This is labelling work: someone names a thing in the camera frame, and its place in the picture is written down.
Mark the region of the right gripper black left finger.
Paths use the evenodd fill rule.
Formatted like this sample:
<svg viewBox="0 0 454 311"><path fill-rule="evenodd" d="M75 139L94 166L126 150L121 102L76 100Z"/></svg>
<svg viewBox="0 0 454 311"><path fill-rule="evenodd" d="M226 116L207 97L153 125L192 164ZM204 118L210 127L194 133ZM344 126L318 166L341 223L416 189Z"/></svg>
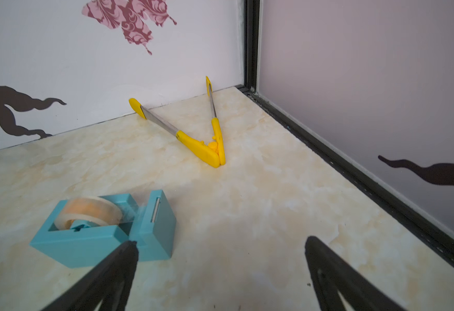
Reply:
<svg viewBox="0 0 454 311"><path fill-rule="evenodd" d="M124 242L44 310L125 310L138 259L136 242Z"/></svg>

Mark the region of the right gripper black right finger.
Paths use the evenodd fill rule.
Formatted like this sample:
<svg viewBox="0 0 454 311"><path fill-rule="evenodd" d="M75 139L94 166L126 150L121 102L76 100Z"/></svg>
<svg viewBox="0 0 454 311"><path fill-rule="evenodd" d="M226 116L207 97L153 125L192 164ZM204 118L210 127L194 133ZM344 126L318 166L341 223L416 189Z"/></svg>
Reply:
<svg viewBox="0 0 454 311"><path fill-rule="evenodd" d="M321 310L403 310L319 238L306 240L305 255Z"/></svg>

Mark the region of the teal tape dispenser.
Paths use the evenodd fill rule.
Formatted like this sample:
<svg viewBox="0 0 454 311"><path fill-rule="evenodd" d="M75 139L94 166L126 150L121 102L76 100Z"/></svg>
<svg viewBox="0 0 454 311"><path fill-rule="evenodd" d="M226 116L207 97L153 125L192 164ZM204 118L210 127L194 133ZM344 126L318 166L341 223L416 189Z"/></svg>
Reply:
<svg viewBox="0 0 454 311"><path fill-rule="evenodd" d="M176 217L163 192L139 206L130 194L60 201L31 247L68 268L99 264L118 246L136 242L140 262L172 257Z"/></svg>

